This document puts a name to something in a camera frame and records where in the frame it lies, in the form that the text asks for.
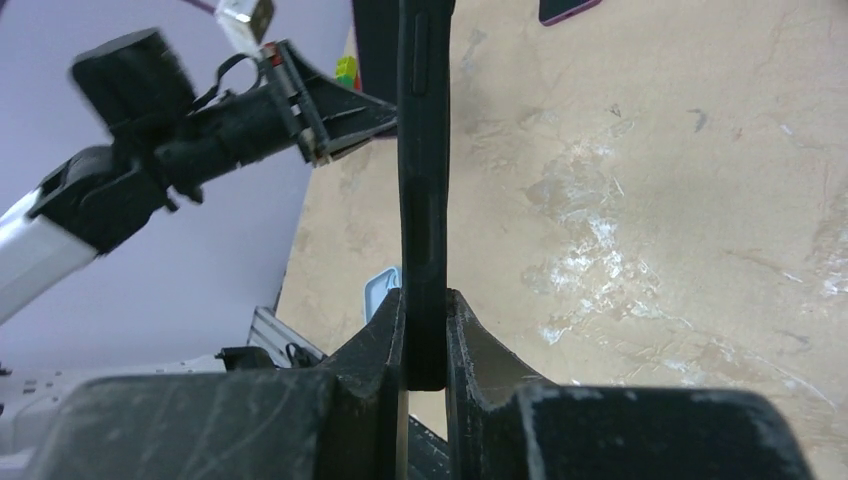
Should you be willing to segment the light blue phone case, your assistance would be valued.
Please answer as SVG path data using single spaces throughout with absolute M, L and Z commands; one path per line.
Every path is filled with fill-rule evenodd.
M 386 268 L 368 280 L 363 287 L 363 318 L 368 324 L 389 291 L 401 287 L 402 272 L 398 266 Z

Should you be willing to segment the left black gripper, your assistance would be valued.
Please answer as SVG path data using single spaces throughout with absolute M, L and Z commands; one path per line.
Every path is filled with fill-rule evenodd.
M 236 54 L 225 69 L 248 61 L 253 85 L 225 93 L 225 151 L 240 165 L 291 146 L 312 166 L 324 166 L 397 126 L 396 107 L 347 87 L 306 60 L 289 40 L 257 60 Z

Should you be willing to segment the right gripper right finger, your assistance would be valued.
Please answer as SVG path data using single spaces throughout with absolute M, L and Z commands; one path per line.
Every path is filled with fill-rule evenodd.
M 744 390 L 559 385 L 447 300 L 455 479 L 810 479 L 787 421 Z

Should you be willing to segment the black phone from case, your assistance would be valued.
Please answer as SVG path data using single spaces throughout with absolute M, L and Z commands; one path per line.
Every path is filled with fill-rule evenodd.
M 552 26 L 601 3 L 601 0 L 540 0 L 538 21 L 543 26 Z

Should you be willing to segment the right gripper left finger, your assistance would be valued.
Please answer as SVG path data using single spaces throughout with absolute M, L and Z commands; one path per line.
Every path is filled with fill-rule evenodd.
M 402 479 L 400 294 L 312 368 L 123 376 L 82 384 L 30 479 Z

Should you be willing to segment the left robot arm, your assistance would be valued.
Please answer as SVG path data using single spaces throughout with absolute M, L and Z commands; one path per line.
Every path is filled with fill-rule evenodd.
M 296 147 L 320 167 L 393 129 L 396 108 L 344 86 L 282 40 L 252 57 L 253 85 L 197 95 L 156 28 L 78 55 L 70 73 L 107 127 L 1 219 L 1 316 L 115 250 L 175 196 L 203 200 L 205 183 Z

